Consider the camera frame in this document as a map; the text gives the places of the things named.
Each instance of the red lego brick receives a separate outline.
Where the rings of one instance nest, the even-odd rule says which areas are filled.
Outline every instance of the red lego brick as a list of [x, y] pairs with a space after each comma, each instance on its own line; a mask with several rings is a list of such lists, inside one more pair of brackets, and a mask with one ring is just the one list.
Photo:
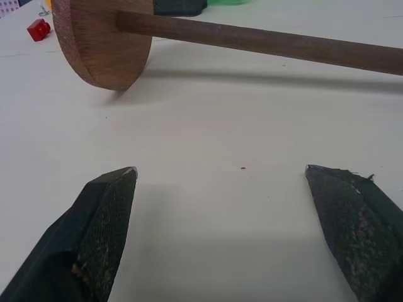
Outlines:
[[35, 42], [42, 41], [50, 33], [50, 25], [44, 19], [37, 19], [27, 30]]

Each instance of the black object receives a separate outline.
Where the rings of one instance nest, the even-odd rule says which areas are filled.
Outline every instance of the black object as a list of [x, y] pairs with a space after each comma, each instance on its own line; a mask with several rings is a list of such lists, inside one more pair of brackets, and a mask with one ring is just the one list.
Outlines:
[[159, 16], [197, 16], [207, 7], [207, 0], [154, 0], [154, 14]]
[[43, 234], [0, 302], [106, 302], [126, 242], [137, 172], [127, 167], [86, 184]]
[[403, 212], [347, 170], [305, 171], [326, 242], [360, 302], [403, 301]]

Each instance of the white surface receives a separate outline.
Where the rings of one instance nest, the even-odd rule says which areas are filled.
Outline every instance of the white surface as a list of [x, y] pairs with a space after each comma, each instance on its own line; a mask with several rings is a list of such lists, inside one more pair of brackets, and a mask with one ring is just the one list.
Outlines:
[[[403, 207], [401, 77], [159, 39], [119, 94], [80, 80], [54, 33], [31, 41], [39, 11], [0, 20], [0, 290], [85, 183], [136, 165], [110, 301], [355, 300], [304, 169], [375, 173]], [[403, 47], [401, 15], [401, 0], [256, 0], [197, 18]]]

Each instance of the wooden rod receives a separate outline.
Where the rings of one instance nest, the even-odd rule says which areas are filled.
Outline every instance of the wooden rod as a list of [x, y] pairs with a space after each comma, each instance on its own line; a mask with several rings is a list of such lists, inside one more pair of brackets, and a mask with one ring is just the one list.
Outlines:
[[119, 12], [120, 31], [403, 76], [403, 50], [313, 36]]

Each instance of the green object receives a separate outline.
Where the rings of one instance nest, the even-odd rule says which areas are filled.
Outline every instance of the green object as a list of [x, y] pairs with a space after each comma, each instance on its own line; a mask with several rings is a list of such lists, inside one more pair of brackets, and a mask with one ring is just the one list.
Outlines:
[[208, 5], [224, 4], [224, 5], [237, 5], [244, 4], [249, 0], [208, 0]]

